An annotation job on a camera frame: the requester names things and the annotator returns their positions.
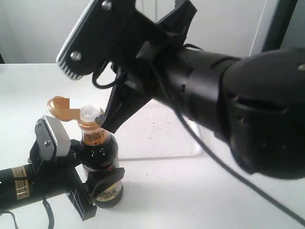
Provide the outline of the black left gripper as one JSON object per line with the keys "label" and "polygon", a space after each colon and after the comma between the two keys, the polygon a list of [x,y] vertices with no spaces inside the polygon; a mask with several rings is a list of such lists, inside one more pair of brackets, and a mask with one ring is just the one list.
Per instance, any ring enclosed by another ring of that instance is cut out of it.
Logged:
{"label": "black left gripper", "polygon": [[117,205],[123,197],[122,179],[125,173],[123,167],[88,172],[86,180],[88,196],[76,171],[76,166],[81,164],[78,140],[71,139],[70,150],[66,157],[45,161],[39,157],[39,152],[38,143],[35,141],[28,160],[31,166],[30,198],[34,203],[43,198],[66,194],[81,219],[88,220],[96,215],[95,205]]}

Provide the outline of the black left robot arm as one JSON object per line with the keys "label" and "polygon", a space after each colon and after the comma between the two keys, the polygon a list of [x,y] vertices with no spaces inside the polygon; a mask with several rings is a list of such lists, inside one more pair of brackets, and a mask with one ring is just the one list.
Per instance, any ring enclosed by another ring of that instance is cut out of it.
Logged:
{"label": "black left robot arm", "polygon": [[66,194],[77,210],[81,220],[93,218],[97,212],[94,202],[97,197],[124,176],[124,168],[91,172],[82,182],[76,166],[79,142],[72,140],[65,157],[55,157],[50,161],[40,156],[38,143],[30,150],[29,163],[1,170],[0,172],[0,209],[13,210],[43,199]]}

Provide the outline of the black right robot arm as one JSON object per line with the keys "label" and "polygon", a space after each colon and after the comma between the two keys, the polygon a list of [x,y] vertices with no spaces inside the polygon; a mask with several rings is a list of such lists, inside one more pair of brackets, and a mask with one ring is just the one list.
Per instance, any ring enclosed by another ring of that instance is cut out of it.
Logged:
{"label": "black right robot arm", "polygon": [[97,123],[116,132],[155,99],[211,130],[248,174],[305,176],[305,50],[266,51],[246,58],[186,44],[196,13],[189,0],[129,45],[116,42],[108,60],[117,74]]}

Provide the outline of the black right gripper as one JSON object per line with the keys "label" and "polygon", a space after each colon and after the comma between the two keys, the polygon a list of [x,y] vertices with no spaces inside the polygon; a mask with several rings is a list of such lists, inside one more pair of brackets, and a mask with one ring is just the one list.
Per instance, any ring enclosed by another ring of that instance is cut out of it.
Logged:
{"label": "black right gripper", "polygon": [[177,0],[175,7],[157,23],[135,7],[133,0],[111,1],[114,22],[109,60],[122,71],[112,88],[110,104],[147,103],[159,92],[159,83],[150,67],[169,51],[182,47],[197,12],[189,0]]}

